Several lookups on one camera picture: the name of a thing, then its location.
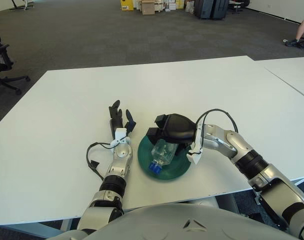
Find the plastic bottle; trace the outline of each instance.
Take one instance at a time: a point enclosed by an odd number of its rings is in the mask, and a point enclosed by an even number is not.
[[[174,157],[178,144],[159,139],[152,150],[153,161],[149,169],[155,174],[160,174],[164,165],[169,165]]]

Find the gray carpet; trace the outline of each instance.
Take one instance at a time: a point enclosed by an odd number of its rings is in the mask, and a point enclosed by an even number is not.
[[[288,48],[297,25],[245,9],[225,20],[199,20],[184,10],[142,16],[119,0],[38,0],[27,11],[0,12],[0,34],[16,61],[9,77],[23,94],[47,71],[248,55],[254,60],[304,57]],[[0,120],[21,96],[0,88]]]

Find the chair wheel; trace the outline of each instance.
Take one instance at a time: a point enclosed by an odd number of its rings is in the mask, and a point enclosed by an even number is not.
[[[16,95],[21,95],[22,91],[20,89],[16,89]]]

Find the white wall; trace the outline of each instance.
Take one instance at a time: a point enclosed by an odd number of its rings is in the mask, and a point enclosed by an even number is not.
[[[14,0],[16,5],[23,5],[23,1],[21,0]],[[13,7],[13,3],[11,0],[0,0],[0,11],[10,9]]]
[[[248,8],[299,23],[304,19],[304,0],[251,0]]]

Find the wire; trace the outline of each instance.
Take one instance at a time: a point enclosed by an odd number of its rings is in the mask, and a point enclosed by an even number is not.
[[[89,145],[89,147],[87,148],[87,151],[86,151],[86,162],[87,162],[87,165],[88,165],[88,167],[89,167],[94,173],[96,173],[96,174],[100,177],[101,180],[104,180],[104,178],[103,178],[103,176],[102,176],[102,175],[97,171],[97,169],[96,169],[97,166],[98,166],[98,164],[100,164],[100,163],[99,163],[99,162],[96,162],[97,165],[95,166],[95,165],[93,165],[93,163],[91,163],[91,162],[89,161],[89,159],[88,159],[88,153],[89,153],[90,149],[91,149],[92,147],[97,146],[97,145],[100,145],[100,146],[102,146],[102,147],[105,148],[105,149],[113,149],[113,148],[117,147],[117,146],[120,144],[120,141],[123,140],[124,138],[126,138],[126,136],[123,137],[123,138],[121,138],[121,139],[119,140],[119,142],[118,142],[115,146],[112,146],[112,147],[104,146],[104,145],[110,145],[109,143],[106,143],[106,142],[95,142],[95,143],[92,143],[91,145]]]
[[[202,119],[202,117],[204,117],[204,118],[203,118],[203,124],[202,124],[202,134],[204,133],[205,118],[207,117],[207,115],[208,115],[210,112],[222,112],[222,113],[225,113],[225,114],[228,116],[228,118],[231,120],[231,122],[232,122],[232,124],[233,124],[233,127],[234,127],[234,131],[238,133],[237,125],[236,125],[234,119],[231,117],[231,115],[230,115],[228,112],[226,112],[226,111],[224,111],[224,110],[222,110],[222,109],[214,108],[214,109],[211,109],[211,110],[206,111],[205,113],[203,113],[203,114],[198,118],[198,120],[196,121],[196,125],[198,125],[198,122]],[[192,154],[201,154],[201,149],[203,148],[203,143],[204,143],[204,138],[202,137],[202,145],[201,145],[200,151],[199,151],[199,152],[194,152],[194,153],[192,153]]]

